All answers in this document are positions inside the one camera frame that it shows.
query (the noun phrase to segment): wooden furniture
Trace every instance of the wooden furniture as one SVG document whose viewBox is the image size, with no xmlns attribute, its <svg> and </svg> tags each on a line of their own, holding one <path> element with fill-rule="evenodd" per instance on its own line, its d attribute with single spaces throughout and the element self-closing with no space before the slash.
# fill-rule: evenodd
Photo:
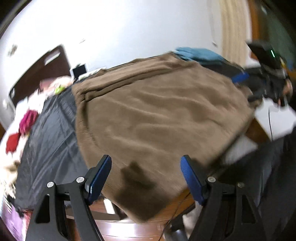
<svg viewBox="0 0 296 241">
<path fill-rule="evenodd" d="M 269 42 L 287 62 L 290 70 L 296 63 L 295 18 L 289 14 L 296 4 L 289 1 L 248 0 L 252 39 Z"/>
<path fill-rule="evenodd" d="M 166 208 L 145 223 L 134 223 L 129 218 L 126 218 L 120 221 L 96 220 L 96 224 L 105 241 L 157 241 L 165 224 L 172 217 L 177 206 L 181 203 L 175 216 L 194 203 L 191 194 L 185 198 L 188 193 L 189 190 L 182 192 Z M 91 205 L 90 209 L 106 212 L 102 200 Z M 80 241 L 81 239 L 75 221 L 68 219 L 68 224 L 72 239 Z"/>
<path fill-rule="evenodd" d="M 252 120 L 246 132 L 246 137 L 248 137 L 249 139 L 251 139 L 257 144 L 262 144 L 270 141 L 268 135 L 263 130 L 262 126 L 260 125 L 260 123 L 257 121 L 256 118 Z"/>
<path fill-rule="evenodd" d="M 0 123 L 0 140 L 2 140 L 2 137 L 4 136 L 4 134 L 5 134 L 5 130 L 4 130 L 3 126 Z"/>
<path fill-rule="evenodd" d="M 59 45 L 38 59 L 11 88 L 9 96 L 14 106 L 39 88 L 41 80 L 70 74 L 63 46 Z"/>
</svg>

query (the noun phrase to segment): cable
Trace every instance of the cable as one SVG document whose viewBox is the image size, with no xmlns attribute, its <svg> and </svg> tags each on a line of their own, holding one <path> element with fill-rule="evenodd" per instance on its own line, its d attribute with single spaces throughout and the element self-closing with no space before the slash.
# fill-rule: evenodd
<svg viewBox="0 0 296 241">
<path fill-rule="evenodd" d="M 186 195 L 186 197 L 185 198 L 183 198 L 183 200 L 179 203 L 179 205 L 177 206 L 177 208 L 176 208 L 176 210 L 175 210 L 175 212 L 174 212 L 174 214 L 173 214 L 173 216 L 170 218 L 170 220 L 166 223 L 166 225 L 165 225 L 165 227 L 163 228 L 163 231 L 161 232 L 161 235 L 160 235 L 160 237 L 159 237 L 159 240 L 158 241 L 160 241 L 161 240 L 161 238 L 162 238 L 162 236 L 163 236 L 163 233 L 164 233 L 164 231 L 165 231 L 165 229 L 166 229 L 166 227 L 169 225 L 169 223 L 173 220 L 173 218 L 174 218 L 174 216 L 175 216 L 175 214 L 177 213 L 177 211 L 178 211 L 178 209 L 179 209 L 179 207 L 181 206 L 181 204 L 185 201 L 185 199 L 189 196 L 189 194 L 190 193 L 188 193 L 187 195 Z"/>
<path fill-rule="evenodd" d="M 270 128 L 270 134 L 271 134 L 271 141 L 273 141 L 271 124 L 270 124 L 270 109 L 269 108 L 268 108 L 268 120 L 269 120 L 269 128 Z"/>
</svg>

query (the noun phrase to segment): wooden bed frame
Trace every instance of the wooden bed frame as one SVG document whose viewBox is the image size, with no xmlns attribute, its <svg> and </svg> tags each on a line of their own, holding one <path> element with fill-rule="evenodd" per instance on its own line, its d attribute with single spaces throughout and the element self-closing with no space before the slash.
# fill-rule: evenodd
<svg viewBox="0 0 296 241">
<path fill-rule="evenodd" d="M 16 106 L 20 100 L 30 96 L 39 88 L 41 80 L 64 75 L 71 76 L 70 65 L 63 46 L 59 45 L 44 54 L 23 74 L 11 88 L 9 97 L 13 105 Z"/>
</svg>

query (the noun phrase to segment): bed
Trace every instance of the bed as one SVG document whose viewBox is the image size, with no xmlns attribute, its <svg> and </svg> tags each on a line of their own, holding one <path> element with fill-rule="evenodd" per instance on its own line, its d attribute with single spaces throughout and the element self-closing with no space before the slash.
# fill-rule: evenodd
<svg viewBox="0 0 296 241">
<path fill-rule="evenodd" d="M 28 142 L 27 139 L 29 138 L 26 136 L 24 138 L 21 137 L 17 151 L 12 155 L 9 153 L 6 155 L 5 153 L 6 142 L 9 135 L 18 131 L 20 120 L 23 118 L 27 109 L 40 109 L 39 112 L 41 114 L 43 107 L 46 109 L 53 102 L 56 102 L 55 96 L 44 102 L 44 95 L 39 94 L 36 90 L 39 88 L 39 83 L 41 80 L 48 78 L 54 80 L 60 76 L 68 76 L 68 78 L 71 77 L 70 66 L 67 61 L 65 51 L 62 46 L 57 46 L 37 60 L 37 62 L 35 62 L 16 82 L 9 92 L 11 102 L 13 103 L 14 107 L 16 107 L 16 115 L 14 121 L 3 136 L 0 144 L 1 174 L 6 174 L 4 167 L 10 171 L 8 180 L 6 178 L 7 182 L 5 181 L 5 183 L 3 183 L 1 181 L 0 215 L 10 232 L 17 240 L 23 240 L 25 237 L 26 228 L 30 219 L 30 213 L 26 212 L 21 215 L 21 217 L 24 216 L 24 218 L 20 218 L 19 214 L 17 213 L 18 209 L 14 207 L 16 206 L 14 203 L 15 186 L 7 183 L 15 182 L 18 171 L 17 167 L 23 153 L 22 150 L 18 152 L 18 148 L 20 145 L 25 146 Z M 21 174 L 20 176 L 24 174 L 25 180 L 29 181 L 27 173 L 23 173 L 22 171 L 19 173 Z"/>
<path fill-rule="evenodd" d="M 97 71 L 81 75 L 77 82 Z M 9 95 L 17 109 L 16 113 L 23 116 L 24 112 L 19 113 L 19 109 L 23 108 L 19 107 L 28 96 L 36 93 L 41 80 L 60 76 L 70 76 L 70 66 L 62 46 L 42 56 L 12 87 Z M 32 211 L 49 181 L 55 181 L 57 184 L 68 183 L 77 176 L 86 174 L 88 169 L 77 146 L 75 115 L 76 106 L 71 86 L 42 103 L 42 111 L 30 130 L 17 169 L 15 190 L 11 195 L 14 197 L 11 209 L 16 209 L 20 213 Z M 6 137 L 16 131 L 19 122 L 16 120 L 16 127 L 7 130 Z M 4 138 L 2 143 L 3 150 L 6 139 Z M 119 220 L 116 207 L 112 208 L 115 209 L 115 214 L 93 215 L 96 219 Z M 67 209 L 67 215 L 72 218 L 71 208 Z"/>
</svg>

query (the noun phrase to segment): purple cloth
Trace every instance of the purple cloth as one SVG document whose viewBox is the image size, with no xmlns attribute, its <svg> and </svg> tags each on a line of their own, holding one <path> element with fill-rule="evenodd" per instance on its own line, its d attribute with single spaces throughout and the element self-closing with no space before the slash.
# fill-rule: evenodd
<svg viewBox="0 0 296 241">
<path fill-rule="evenodd" d="M 5 197 L 3 197 L 1 218 L 8 230 L 10 231 L 10 233 L 14 236 L 14 238 L 17 241 L 25 241 L 25 235 L 27 231 L 27 220 L 24 218 L 20 218 L 14 206 L 12 206 L 11 208 L 11 211 L 9 211 L 5 203 Z"/>
<path fill-rule="evenodd" d="M 20 134 L 25 135 L 27 134 L 31 126 L 35 123 L 38 117 L 38 112 L 35 110 L 28 110 L 27 113 L 25 113 L 23 119 L 20 121 Z"/>
</svg>

